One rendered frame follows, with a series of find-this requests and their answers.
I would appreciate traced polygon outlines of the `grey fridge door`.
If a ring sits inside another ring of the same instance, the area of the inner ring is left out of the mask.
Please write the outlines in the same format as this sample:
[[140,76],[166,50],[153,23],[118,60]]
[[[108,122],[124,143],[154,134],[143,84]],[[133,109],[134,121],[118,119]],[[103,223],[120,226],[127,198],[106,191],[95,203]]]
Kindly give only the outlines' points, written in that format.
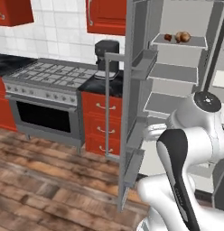
[[132,79],[132,63],[142,50],[157,51],[151,40],[158,33],[158,19],[162,14],[163,0],[126,0],[126,44],[124,58],[122,120],[120,133],[120,161],[117,210],[122,211],[128,191],[124,177],[127,165],[136,148],[126,146],[136,119],[140,116],[142,99],[141,84],[145,80]]

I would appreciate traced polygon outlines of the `red base cabinet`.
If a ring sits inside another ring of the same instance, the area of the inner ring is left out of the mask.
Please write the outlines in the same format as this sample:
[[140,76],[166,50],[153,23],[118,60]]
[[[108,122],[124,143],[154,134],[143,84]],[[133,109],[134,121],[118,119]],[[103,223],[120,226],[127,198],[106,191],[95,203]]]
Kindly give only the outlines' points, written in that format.
[[16,132],[14,117],[9,105],[9,101],[5,98],[5,84],[0,77],[0,128]]

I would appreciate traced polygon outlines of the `steel stove with oven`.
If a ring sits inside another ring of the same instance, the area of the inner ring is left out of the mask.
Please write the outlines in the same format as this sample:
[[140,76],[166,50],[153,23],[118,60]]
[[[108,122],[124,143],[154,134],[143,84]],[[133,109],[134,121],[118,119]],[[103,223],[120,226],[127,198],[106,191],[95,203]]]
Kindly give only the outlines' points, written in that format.
[[85,142],[79,87],[97,72],[92,64],[39,59],[3,76],[19,132],[81,148]]

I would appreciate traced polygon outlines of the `red wall cupboard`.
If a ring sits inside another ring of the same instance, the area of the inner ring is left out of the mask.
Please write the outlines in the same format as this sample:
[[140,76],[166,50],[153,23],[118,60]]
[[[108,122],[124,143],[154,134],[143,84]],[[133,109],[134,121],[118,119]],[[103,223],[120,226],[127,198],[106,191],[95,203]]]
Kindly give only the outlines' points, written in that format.
[[0,26],[17,26],[33,22],[31,0],[0,0]]
[[126,0],[86,0],[87,32],[126,34]]

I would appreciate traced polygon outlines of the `grey fridge door bin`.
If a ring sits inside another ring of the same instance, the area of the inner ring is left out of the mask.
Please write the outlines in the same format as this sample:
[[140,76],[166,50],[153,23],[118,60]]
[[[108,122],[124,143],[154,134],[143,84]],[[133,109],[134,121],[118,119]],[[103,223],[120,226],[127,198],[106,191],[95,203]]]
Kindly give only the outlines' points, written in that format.
[[158,51],[142,50],[132,63],[132,79],[145,80],[157,61]]
[[146,127],[146,119],[144,117],[138,117],[135,121],[134,127],[129,134],[126,146],[129,148],[139,149],[142,145],[144,135],[143,131]]
[[127,165],[126,174],[124,177],[125,186],[129,188],[133,188],[135,185],[135,181],[137,175],[139,173],[145,151],[142,149],[134,149],[132,152],[132,156]]

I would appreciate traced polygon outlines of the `grey fridge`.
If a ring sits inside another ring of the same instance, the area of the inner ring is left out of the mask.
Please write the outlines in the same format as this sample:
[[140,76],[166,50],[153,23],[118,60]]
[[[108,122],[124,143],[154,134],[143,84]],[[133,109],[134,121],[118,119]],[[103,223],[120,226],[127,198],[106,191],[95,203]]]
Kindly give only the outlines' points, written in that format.
[[[152,79],[148,76],[152,80],[151,92],[187,97],[195,91],[203,90],[211,64],[215,59],[215,51],[219,45],[223,25],[224,1],[164,0],[159,33],[171,34],[174,39],[178,32],[188,32],[191,37],[205,37],[208,49],[205,51],[191,47],[156,45],[158,49],[156,63],[195,67],[198,69],[199,83],[195,85],[170,79]],[[148,116],[150,125],[161,124],[165,120]]]

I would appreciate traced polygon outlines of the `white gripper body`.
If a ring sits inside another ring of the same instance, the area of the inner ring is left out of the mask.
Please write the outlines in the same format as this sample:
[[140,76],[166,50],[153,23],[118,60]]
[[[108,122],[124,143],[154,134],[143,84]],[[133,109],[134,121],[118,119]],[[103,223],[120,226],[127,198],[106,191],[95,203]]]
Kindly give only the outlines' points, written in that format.
[[156,141],[166,129],[166,124],[148,125],[144,129],[144,139],[146,141]]

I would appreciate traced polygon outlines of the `red drawer cabinet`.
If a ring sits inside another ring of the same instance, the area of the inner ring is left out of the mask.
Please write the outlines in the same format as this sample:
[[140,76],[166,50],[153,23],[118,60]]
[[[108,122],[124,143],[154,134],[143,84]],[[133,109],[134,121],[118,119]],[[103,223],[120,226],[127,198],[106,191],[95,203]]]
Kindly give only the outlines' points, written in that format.
[[[104,155],[106,152],[106,96],[81,92],[86,151]],[[119,155],[122,99],[109,98],[108,152]]]

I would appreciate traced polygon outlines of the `grey fridge shelf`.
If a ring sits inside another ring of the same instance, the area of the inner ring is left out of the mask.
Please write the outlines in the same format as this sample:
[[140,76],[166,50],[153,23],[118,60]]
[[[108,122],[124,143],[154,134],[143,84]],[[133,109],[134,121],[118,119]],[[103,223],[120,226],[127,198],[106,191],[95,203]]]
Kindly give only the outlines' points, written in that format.
[[184,100],[184,97],[151,92],[144,106],[149,116],[166,119]]
[[149,74],[150,78],[170,79],[197,85],[198,69],[195,67],[177,66],[172,64],[156,63]]
[[205,37],[192,36],[187,42],[177,42],[174,37],[170,41],[164,38],[164,35],[158,33],[152,40],[152,45],[170,45],[170,46],[182,46],[191,47],[195,49],[208,49],[207,39]]

